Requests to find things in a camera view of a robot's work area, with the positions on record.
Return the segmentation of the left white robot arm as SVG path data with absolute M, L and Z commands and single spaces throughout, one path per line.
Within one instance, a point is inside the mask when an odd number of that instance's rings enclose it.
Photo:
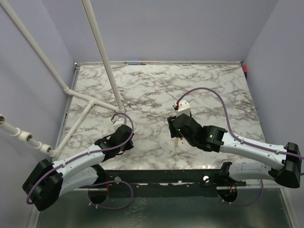
M 27 203 L 44 211 L 65 193 L 107 184 L 109 175 L 100 164 L 133 148 L 132 137 L 132 128 L 123 124 L 113 134 L 98 139 L 74 156 L 53 162 L 40 161 L 22 185 L 28 196 Z

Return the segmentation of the yellow highlighter pen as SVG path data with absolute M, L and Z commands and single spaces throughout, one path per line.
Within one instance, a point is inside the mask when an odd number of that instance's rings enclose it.
M 174 143 L 174 147 L 177 148 L 178 147 L 178 143 L 179 143 L 179 138 L 175 139 L 175 143 Z

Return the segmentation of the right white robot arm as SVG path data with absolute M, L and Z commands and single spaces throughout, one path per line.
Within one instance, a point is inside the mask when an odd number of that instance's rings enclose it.
M 219 182 L 228 186 L 245 180 L 271 180 L 297 189 L 300 187 L 302 156 L 297 144 L 271 145 L 229 133 L 213 125 L 201 126 L 192 117 L 181 114 L 167 119 L 171 138 L 184 138 L 189 145 L 205 152 L 222 152 L 252 159 L 252 163 L 222 165 Z

